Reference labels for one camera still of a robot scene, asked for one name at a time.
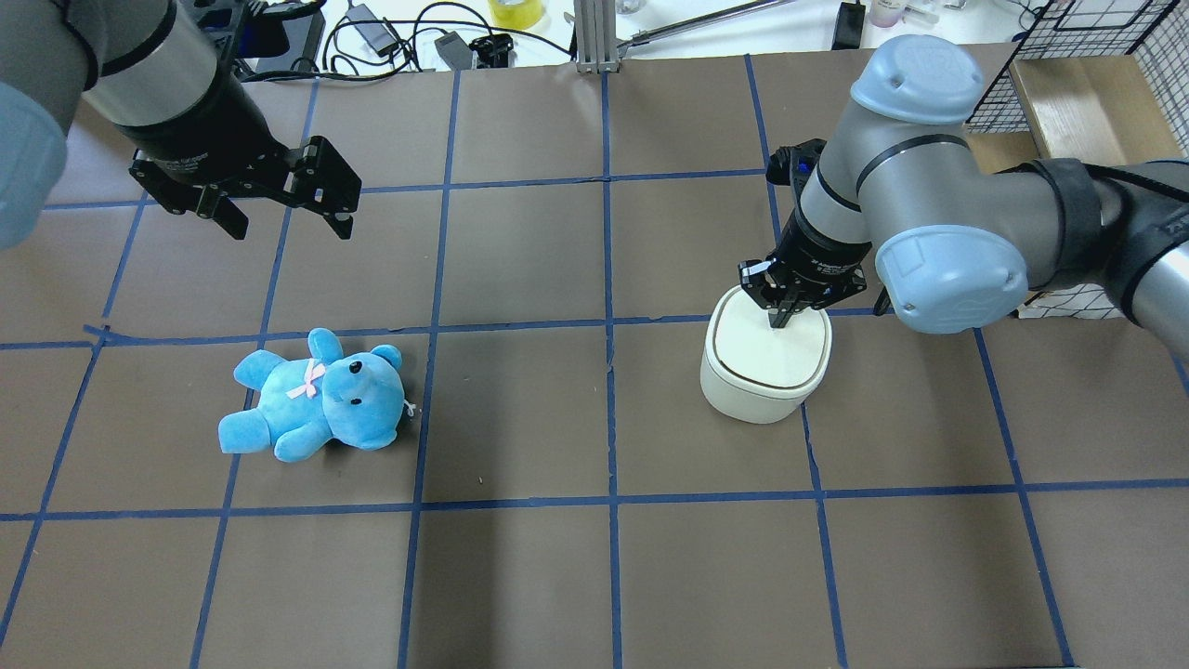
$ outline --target pink ribbon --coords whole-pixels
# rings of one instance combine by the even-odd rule
[[[321,379],[322,377],[326,377],[326,366],[322,365],[322,364],[317,364],[315,366],[314,365],[314,360],[310,359],[310,361],[306,365],[306,377],[304,377],[306,381],[304,381],[304,384],[302,384],[301,386],[297,386],[296,389],[294,389],[292,391],[289,391],[285,395],[289,396],[290,400],[296,400],[297,398],[302,397],[303,395],[307,398],[313,398],[314,396],[317,395],[317,389],[314,387],[314,380],[315,379]]]

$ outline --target gray robot arm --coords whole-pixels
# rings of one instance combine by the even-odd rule
[[[233,26],[265,6],[229,5]],[[350,236],[359,177],[322,137],[294,150],[272,137],[229,71],[239,33],[216,50],[189,6],[5,1],[0,120],[12,139],[0,144],[0,248],[32,231],[62,173],[80,96],[138,146],[130,172],[166,210],[193,210],[243,239],[247,217],[233,198],[268,196],[322,214]]]
[[[1002,317],[1028,289],[1094,282],[1189,360],[1189,163],[1053,159],[983,175],[961,127],[982,83],[938,38],[876,50],[820,156],[773,156],[769,179],[801,184],[797,208],[776,250],[740,265],[744,290],[779,327],[861,290],[858,263],[875,250],[897,315],[946,333]]]

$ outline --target light blue joint cap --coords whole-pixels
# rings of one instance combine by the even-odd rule
[[[961,46],[930,34],[902,34],[875,50],[850,96],[897,120],[950,125],[970,116],[982,87],[982,70]]]
[[[49,112],[0,82],[0,250],[33,231],[67,164],[67,138]]]
[[[1015,246],[965,225],[906,229],[880,246],[875,270],[900,320],[927,334],[994,322],[1028,290],[1027,265]]]

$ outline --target teddy bear head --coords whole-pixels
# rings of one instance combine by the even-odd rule
[[[390,345],[327,366],[322,414],[334,438],[364,450],[396,440],[396,424],[404,414],[400,370],[401,353]]]

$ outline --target blue teddy bear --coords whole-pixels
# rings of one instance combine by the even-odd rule
[[[413,406],[397,375],[401,352],[382,345],[344,358],[339,339],[325,327],[313,329],[308,341],[309,360],[259,351],[235,366],[235,381],[258,391],[260,402],[219,422],[225,454],[273,447],[277,460],[298,462],[332,438],[367,452],[396,440],[396,424]]]

